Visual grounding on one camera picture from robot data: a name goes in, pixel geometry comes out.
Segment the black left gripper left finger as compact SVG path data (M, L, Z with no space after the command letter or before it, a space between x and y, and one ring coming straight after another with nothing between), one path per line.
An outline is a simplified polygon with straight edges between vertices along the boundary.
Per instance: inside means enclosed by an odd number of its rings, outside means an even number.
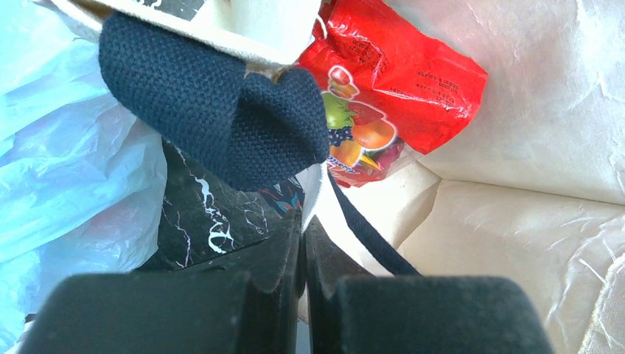
M84 274L51 293L22 353L294 353L301 216L178 271Z

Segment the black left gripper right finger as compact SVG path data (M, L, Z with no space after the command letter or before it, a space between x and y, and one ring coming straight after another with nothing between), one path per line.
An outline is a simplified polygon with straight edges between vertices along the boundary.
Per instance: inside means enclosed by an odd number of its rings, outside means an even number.
M551 353L531 300L502 277L376 277L312 219L304 233L314 353Z

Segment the light blue printed plastic bag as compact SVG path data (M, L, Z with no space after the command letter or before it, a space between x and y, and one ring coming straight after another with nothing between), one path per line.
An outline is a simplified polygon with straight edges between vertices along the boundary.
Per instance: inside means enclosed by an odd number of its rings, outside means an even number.
M97 39L45 1L1 3L1 351L75 274L157 250L161 137L111 95Z

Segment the cream canvas tote bag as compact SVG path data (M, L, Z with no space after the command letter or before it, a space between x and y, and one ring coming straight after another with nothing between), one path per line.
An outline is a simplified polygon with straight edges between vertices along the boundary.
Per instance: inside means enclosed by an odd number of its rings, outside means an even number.
M382 1L488 75L477 114L380 181L337 182L298 61L324 1L59 1L123 106L230 187L289 178L374 272L517 283L556 353L624 351L624 3Z

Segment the red snack bag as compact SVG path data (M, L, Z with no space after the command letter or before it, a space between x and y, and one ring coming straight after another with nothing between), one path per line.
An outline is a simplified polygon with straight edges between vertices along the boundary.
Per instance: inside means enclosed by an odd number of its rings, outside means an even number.
M382 1L324 1L299 65L327 112L328 165L337 182L384 179L405 148L428 154L460 133L488 75Z

